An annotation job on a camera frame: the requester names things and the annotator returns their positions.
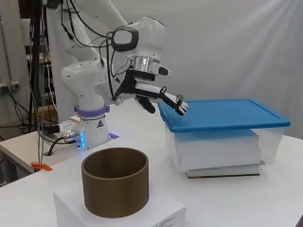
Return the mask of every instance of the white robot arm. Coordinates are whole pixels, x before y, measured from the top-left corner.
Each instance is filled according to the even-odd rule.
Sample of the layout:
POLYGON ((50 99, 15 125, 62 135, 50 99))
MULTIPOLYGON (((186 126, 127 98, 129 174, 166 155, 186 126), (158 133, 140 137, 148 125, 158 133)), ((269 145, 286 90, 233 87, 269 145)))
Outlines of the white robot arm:
POLYGON ((170 70, 160 63, 166 31, 161 22, 145 17, 137 23, 129 24, 111 0, 47 0, 49 8, 57 9, 59 5, 62 5, 58 14, 62 17, 61 29, 65 49, 79 61, 63 68, 62 81, 79 99, 76 110, 81 122, 74 131, 85 132, 85 141, 90 144, 84 145, 85 148, 95 147, 108 139, 104 120, 108 109, 104 107, 103 98, 95 93, 95 86, 98 84, 109 82, 113 101, 119 100, 121 94, 135 95, 145 110, 154 113, 150 99, 161 98, 178 114, 186 113, 188 105, 180 96, 167 93, 166 87, 159 88, 150 84, 156 77, 166 77, 170 73, 170 70), (106 36, 107 43, 110 41, 114 51, 131 60, 125 79, 116 92, 112 89, 109 58, 104 60, 93 46, 88 45, 91 42, 82 19, 75 13, 76 6, 107 26, 111 30, 106 36), (83 48, 80 39, 87 48, 83 48))

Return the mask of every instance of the plastic storage container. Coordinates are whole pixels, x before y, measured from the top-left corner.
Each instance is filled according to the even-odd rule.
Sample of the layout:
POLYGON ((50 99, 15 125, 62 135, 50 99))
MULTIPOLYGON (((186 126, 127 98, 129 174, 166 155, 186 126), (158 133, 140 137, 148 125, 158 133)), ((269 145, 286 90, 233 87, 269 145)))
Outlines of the plastic storage container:
POLYGON ((189 100, 180 116, 164 103, 171 158, 180 172, 272 163, 290 121, 253 99, 189 100))

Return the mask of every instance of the brown cylinder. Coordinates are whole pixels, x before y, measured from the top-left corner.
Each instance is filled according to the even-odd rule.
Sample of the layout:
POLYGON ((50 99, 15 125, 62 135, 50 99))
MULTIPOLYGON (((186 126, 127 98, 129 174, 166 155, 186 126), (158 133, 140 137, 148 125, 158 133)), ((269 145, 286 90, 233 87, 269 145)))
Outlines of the brown cylinder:
POLYGON ((99 217, 122 218, 149 200, 149 159, 132 148, 108 148, 82 162, 84 202, 99 217))

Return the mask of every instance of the white base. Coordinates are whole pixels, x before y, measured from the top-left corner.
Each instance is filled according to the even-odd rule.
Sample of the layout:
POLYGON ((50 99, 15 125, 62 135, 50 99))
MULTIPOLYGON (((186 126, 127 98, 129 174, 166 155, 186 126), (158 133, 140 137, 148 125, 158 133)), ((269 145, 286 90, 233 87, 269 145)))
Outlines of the white base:
POLYGON ((258 135, 251 130, 174 134, 166 129, 170 156, 179 172, 226 166, 257 165, 258 135))
POLYGON ((186 207, 151 186, 150 200, 139 212, 125 218, 100 218, 84 205, 82 182, 54 193, 59 227, 184 227, 186 207))

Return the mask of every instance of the label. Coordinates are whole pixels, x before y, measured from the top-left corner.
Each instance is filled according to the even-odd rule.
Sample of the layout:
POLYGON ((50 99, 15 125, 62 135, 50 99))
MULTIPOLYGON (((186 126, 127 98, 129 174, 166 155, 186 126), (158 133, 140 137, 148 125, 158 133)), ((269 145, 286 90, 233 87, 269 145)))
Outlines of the label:
POLYGON ((176 218, 177 218, 176 215, 172 215, 169 218, 166 218, 165 220, 161 221, 160 223, 153 225, 152 227, 173 227, 174 220, 176 218))
POLYGON ((104 125, 103 125, 103 122, 102 122, 102 120, 100 120, 99 122, 98 122, 98 125, 97 125, 97 128, 101 128, 101 127, 103 127, 104 125))

